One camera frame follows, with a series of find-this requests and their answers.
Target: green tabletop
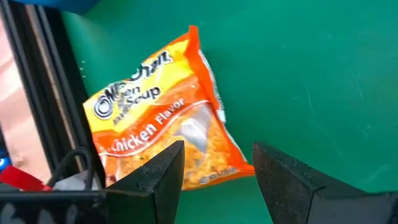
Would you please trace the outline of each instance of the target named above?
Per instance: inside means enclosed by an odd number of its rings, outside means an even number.
[[[398,1],[102,0],[65,13],[92,94],[197,25],[226,126],[371,192],[398,190]],[[177,223],[271,223],[255,178],[183,192]]]

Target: maruchan ramen soup packet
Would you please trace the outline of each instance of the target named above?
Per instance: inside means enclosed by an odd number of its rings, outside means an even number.
[[[224,127],[197,27],[150,56],[130,78],[93,95],[84,109],[107,185],[176,140],[185,143],[183,189],[254,174]]]

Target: black wire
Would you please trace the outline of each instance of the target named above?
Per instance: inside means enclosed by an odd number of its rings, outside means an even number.
[[[51,179],[48,181],[47,186],[54,187],[55,183],[61,178],[62,174],[68,165],[74,162],[75,156],[83,156],[86,159],[87,176],[85,179],[85,190],[91,190],[93,187],[94,167],[91,154],[84,147],[78,147],[67,153],[62,159],[60,165],[55,169]]]

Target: red object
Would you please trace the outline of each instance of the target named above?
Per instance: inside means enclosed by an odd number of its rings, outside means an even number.
[[[44,185],[43,182],[36,177],[11,165],[7,166],[0,173],[0,182],[9,184],[24,191],[43,191],[52,189],[51,187]]]

